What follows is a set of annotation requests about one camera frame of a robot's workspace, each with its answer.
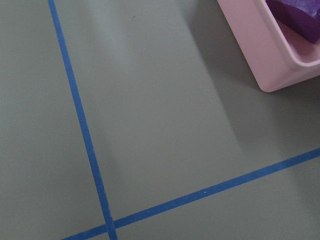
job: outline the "gray floor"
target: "gray floor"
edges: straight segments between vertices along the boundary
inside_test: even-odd
[[[320,147],[319,78],[260,91],[215,0],[55,2],[115,220]],[[1,3],[1,239],[102,225],[48,3]],[[319,239],[319,173],[314,159],[118,236]]]

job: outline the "pink bin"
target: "pink bin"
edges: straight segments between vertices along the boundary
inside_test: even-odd
[[[277,22],[265,0],[217,1],[263,91],[320,75],[320,44]]]

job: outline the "purple object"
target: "purple object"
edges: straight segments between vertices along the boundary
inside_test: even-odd
[[[311,43],[320,39],[320,0],[266,0],[273,16]]]

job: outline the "blue tape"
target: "blue tape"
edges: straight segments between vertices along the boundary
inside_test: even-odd
[[[180,207],[185,204],[189,204],[189,203],[194,202],[196,200],[203,199],[208,196],[211,196],[211,195],[223,192],[225,190],[234,188],[236,186],[260,179],[260,178],[265,177],[267,175],[274,174],[274,173],[279,172],[281,170],[293,167],[295,165],[307,162],[309,160],[312,160],[312,159],[315,159],[318,157],[320,157],[320,148],[306,152],[304,154],[301,154],[301,155],[298,155],[298,156],[295,156],[292,158],[289,158],[287,160],[275,163],[273,165],[261,168],[259,170],[252,171],[252,172],[247,173],[245,175],[238,176],[236,178],[221,182],[219,184],[210,186],[210,187],[202,189],[200,191],[190,193],[188,195],[176,198],[171,201],[167,201],[163,204],[148,208],[146,210],[134,213],[132,215],[120,218],[120,219],[114,221],[114,226],[116,229],[118,229],[118,228],[124,227],[126,225],[133,224],[135,222],[141,221],[143,219],[147,219],[147,218],[152,217],[154,215],[161,214],[163,212],[166,212],[171,209],[175,209],[175,208]],[[103,229],[103,226],[99,226],[99,227],[93,228],[91,230],[79,233],[77,235],[67,237],[64,240],[85,240],[88,238],[83,238],[82,236],[92,235],[93,237],[95,237],[97,235],[106,233],[106,231],[107,230],[105,228]]]
[[[71,94],[72,94],[72,97],[73,97],[73,102],[74,102],[76,114],[77,114],[77,117],[78,117],[78,120],[79,120],[79,124],[80,124],[81,132],[82,132],[82,136],[83,136],[83,140],[84,140],[86,153],[87,153],[88,158],[89,158],[89,163],[90,163],[90,167],[91,167],[91,171],[92,171],[92,175],[93,175],[96,191],[98,193],[98,197],[99,197],[99,201],[100,201],[103,217],[104,217],[104,220],[105,220],[105,224],[106,224],[106,229],[105,230],[108,229],[108,235],[109,235],[110,240],[117,240],[118,237],[117,237],[116,229],[115,229],[114,222],[113,222],[113,219],[112,219],[112,216],[111,216],[111,213],[110,213],[109,203],[108,203],[108,200],[107,200],[105,187],[104,187],[103,180],[102,180],[102,177],[101,177],[101,174],[100,174],[99,165],[98,165],[98,162],[97,162],[94,146],[93,146],[93,143],[92,143],[92,140],[91,140],[89,128],[88,128],[88,125],[87,125],[87,120],[86,120],[84,108],[83,108],[82,103],[81,103],[81,98],[80,98],[79,90],[78,90],[78,87],[77,87],[74,71],[72,69],[71,61],[70,61],[70,58],[69,58],[67,45],[66,45],[65,38],[64,38],[64,35],[63,35],[63,31],[62,31],[62,28],[61,28],[61,25],[60,25],[60,21],[59,21],[57,9],[56,9],[55,1],[54,0],[48,0],[48,4],[49,4],[49,8],[50,8],[51,15],[52,15],[52,21],[53,21],[53,24],[54,24],[56,36],[57,36],[57,39],[58,39],[58,42],[59,42],[59,46],[60,46],[60,50],[61,50],[61,54],[62,54],[62,58],[63,58],[63,62],[64,62],[66,75],[67,75],[67,78],[68,78],[68,81],[69,81],[70,90],[71,90]]]

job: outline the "blue line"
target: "blue line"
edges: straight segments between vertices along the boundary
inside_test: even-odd
[[[78,120],[80,123],[80,128],[81,128],[81,132],[82,132],[82,136],[83,136],[83,140],[84,140],[86,153],[89,158],[90,167],[91,167],[96,191],[98,193],[98,197],[99,197],[103,217],[105,220],[106,228],[108,229],[108,235],[109,235],[110,240],[117,240],[118,237],[117,237],[116,229],[115,229],[114,222],[113,222],[113,219],[112,219],[112,216],[110,213],[109,203],[107,200],[105,187],[104,187],[103,180],[102,180],[102,177],[100,174],[99,165],[97,162],[94,146],[93,146],[93,143],[91,140],[89,128],[87,125],[87,120],[86,120],[84,108],[81,103],[81,98],[80,98],[79,90],[77,87],[74,71],[72,69],[71,61],[69,58],[67,45],[66,45],[63,31],[62,31],[62,28],[60,25],[55,1],[48,0],[48,4],[49,4],[49,8],[50,8],[51,15],[52,15],[52,21],[54,24],[56,36],[57,36],[57,39],[59,42],[59,46],[60,46],[60,50],[61,50],[61,54],[62,54],[64,66],[65,66],[66,75],[67,75],[67,78],[69,81],[70,90],[72,93],[76,114],[78,116]]]
[[[298,156],[295,156],[292,158],[289,158],[287,160],[275,163],[273,165],[261,168],[259,170],[252,171],[252,172],[247,173],[245,175],[238,176],[236,178],[221,182],[219,184],[210,186],[210,187],[202,189],[200,191],[190,193],[188,195],[176,198],[171,201],[167,201],[163,204],[148,208],[146,210],[134,213],[132,215],[120,218],[120,219],[114,221],[114,226],[116,229],[118,229],[118,228],[124,227],[126,225],[133,224],[135,222],[152,217],[154,215],[161,214],[163,212],[166,212],[171,209],[175,209],[175,208],[180,207],[185,204],[189,204],[189,203],[194,202],[196,200],[203,199],[208,196],[220,193],[222,191],[234,188],[236,186],[260,179],[260,178],[265,177],[267,175],[274,174],[274,173],[279,172],[281,170],[293,167],[295,165],[307,162],[309,160],[312,160],[312,159],[315,159],[318,157],[320,157],[320,148],[303,153],[301,155],[298,155]],[[83,238],[83,236],[95,237],[100,234],[104,234],[106,232],[107,232],[107,230],[105,228],[103,228],[103,225],[102,225],[102,226],[93,228],[91,230],[76,234],[74,236],[67,237],[64,240],[86,240],[88,238]]]

